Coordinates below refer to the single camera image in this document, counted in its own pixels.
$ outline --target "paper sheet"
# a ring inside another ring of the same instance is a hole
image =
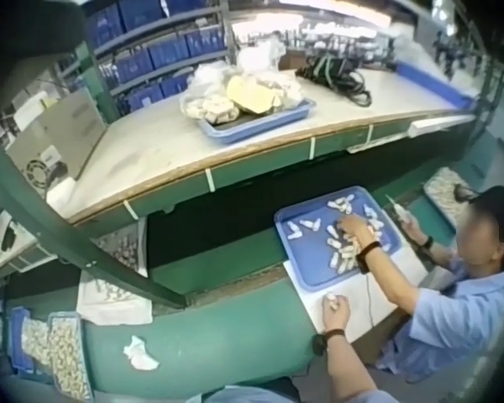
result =
[[[391,225],[397,230],[393,222],[391,222]],[[402,248],[393,254],[391,258],[413,285],[419,285],[428,274],[403,236]],[[328,293],[347,296],[349,299],[351,318],[345,334],[350,343],[366,334],[373,326],[396,309],[394,305],[388,302],[385,294],[370,273],[367,275],[358,273],[341,283],[331,285],[325,290],[310,292],[299,285],[295,270],[289,260],[284,262],[284,267],[297,290],[302,304],[306,308],[308,316],[312,320],[313,326],[318,332],[324,330],[321,312],[322,298]]]

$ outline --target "sleeve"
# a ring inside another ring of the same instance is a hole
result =
[[[454,299],[422,288],[409,336],[439,348],[475,348],[492,333],[485,305],[478,296]]]
[[[398,400],[394,399],[392,396],[384,392],[383,390],[370,390],[354,398],[347,400],[346,403],[400,403]]]

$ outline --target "tissue paper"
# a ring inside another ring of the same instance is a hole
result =
[[[152,371],[159,367],[159,362],[145,351],[145,343],[136,336],[131,337],[131,344],[123,348],[131,365],[140,371]]]

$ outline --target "worker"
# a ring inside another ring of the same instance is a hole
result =
[[[344,296],[323,299],[324,337],[327,341],[328,374],[333,383],[335,401],[346,403],[398,403],[386,392],[378,390],[373,379],[345,338],[350,316],[349,302]],[[231,386],[210,395],[205,403],[292,403],[298,397],[285,397],[270,390]]]
[[[412,285],[358,216],[339,226],[358,240],[365,263],[386,298],[412,318],[383,346],[375,367],[406,382],[426,379],[486,347],[504,317],[504,186],[470,201],[459,225],[457,253],[423,233],[417,220],[402,225],[435,264],[450,270],[454,283],[438,292]]]

